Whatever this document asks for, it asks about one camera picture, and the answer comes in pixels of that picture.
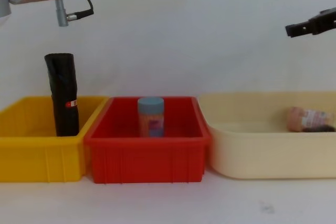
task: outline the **white wall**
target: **white wall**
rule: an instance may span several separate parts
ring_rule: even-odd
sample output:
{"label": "white wall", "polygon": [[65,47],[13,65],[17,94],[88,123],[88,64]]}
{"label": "white wall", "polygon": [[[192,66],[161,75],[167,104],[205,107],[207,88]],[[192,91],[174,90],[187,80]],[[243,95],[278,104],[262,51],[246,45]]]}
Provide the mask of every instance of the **white wall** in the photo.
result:
{"label": "white wall", "polygon": [[285,32],[336,0],[92,1],[96,14],[68,28],[57,26],[52,1],[12,7],[0,29],[0,107],[50,94],[51,52],[75,54],[79,94],[336,89],[336,31]]}

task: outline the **yellow bin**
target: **yellow bin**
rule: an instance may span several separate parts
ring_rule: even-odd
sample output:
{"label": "yellow bin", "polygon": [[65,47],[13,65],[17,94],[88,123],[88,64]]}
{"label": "yellow bin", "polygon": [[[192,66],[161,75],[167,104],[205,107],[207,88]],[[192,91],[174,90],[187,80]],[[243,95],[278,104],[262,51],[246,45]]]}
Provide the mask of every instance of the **yellow bin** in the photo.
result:
{"label": "yellow bin", "polygon": [[73,182],[86,172],[83,137],[107,102],[79,97],[80,132],[56,137],[51,97],[27,97],[0,112],[0,182]]}

